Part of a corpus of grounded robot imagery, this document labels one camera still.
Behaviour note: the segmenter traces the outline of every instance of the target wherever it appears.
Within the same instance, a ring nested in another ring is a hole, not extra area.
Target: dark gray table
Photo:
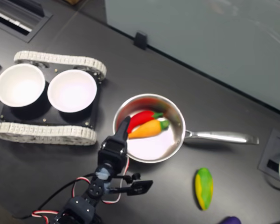
[[[44,6],[54,16],[29,44],[0,30],[0,73],[24,49],[90,56],[104,62],[108,73],[96,128],[98,144],[68,147],[0,140],[1,205],[15,215],[26,215],[60,186],[93,171],[99,144],[112,134],[118,107],[134,95],[157,93],[176,103],[189,130],[249,133],[259,136],[260,144],[184,144],[162,163],[132,161],[129,171],[141,172],[142,179],[152,179],[154,185],[146,195],[123,196],[114,205],[100,204],[98,214],[104,222],[216,224],[226,216],[237,216],[246,224],[280,221],[280,192],[257,169],[271,130],[280,131],[280,115],[150,50],[134,47],[129,39],[65,4],[47,0]],[[208,167],[214,180],[208,211],[200,211],[193,198],[193,175],[200,167]],[[66,190],[46,208],[58,210],[69,197],[70,190]]]

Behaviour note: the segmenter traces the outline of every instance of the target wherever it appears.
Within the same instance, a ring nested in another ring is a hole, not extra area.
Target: black metal plate
[[[43,69],[46,76],[46,80],[55,76],[50,74],[50,69]],[[7,122],[15,122],[22,124],[33,125],[75,125],[95,128],[96,118],[98,113],[99,95],[101,91],[101,85],[96,76],[93,76],[97,83],[97,95],[87,108],[76,113],[64,113],[54,108],[47,96],[49,83],[46,82],[45,90],[42,95],[33,104],[25,107],[9,107],[4,105],[1,113],[1,120]]]

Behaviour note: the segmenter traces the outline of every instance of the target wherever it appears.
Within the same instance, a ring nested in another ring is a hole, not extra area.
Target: yellow toy vegetable
[[[138,127],[134,132],[130,133],[129,139],[152,137],[161,133],[161,131],[168,128],[168,126],[168,120],[151,120]]]

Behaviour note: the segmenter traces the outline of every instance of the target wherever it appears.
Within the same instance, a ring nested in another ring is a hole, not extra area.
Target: black bracket
[[[138,31],[134,39],[134,45],[142,50],[147,48],[147,35],[143,32]]]

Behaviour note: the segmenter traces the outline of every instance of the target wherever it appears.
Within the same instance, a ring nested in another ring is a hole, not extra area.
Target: red wire
[[[45,223],[46,224],[49,224],[49,219],[48,219],[48,217],[46,217],[46,216],[44,216],[44,215],[39,215],[39,213],[48,213],[48,214],[58,214],[58,211],[54,211],[54,210],[36,210],[36,211],[33,211],[32,212],[32,216],[33,217],[38,217],[38,218],[44,218],[44,220],[45,220]]]
[[[87,179],[87,178],[85,178],[85,177],[78,177],[77,179],[76,179],[76,181],[86,181],[87,183],[89,183],[90,184],[90,181]],[[76,183],[77,182],[75,182],[74,183],[74,185],[73,185],[73,187],[72,187],[72,189],[71,189],[71,197],[74,197],[75,196],[75,186],[76,186]]]

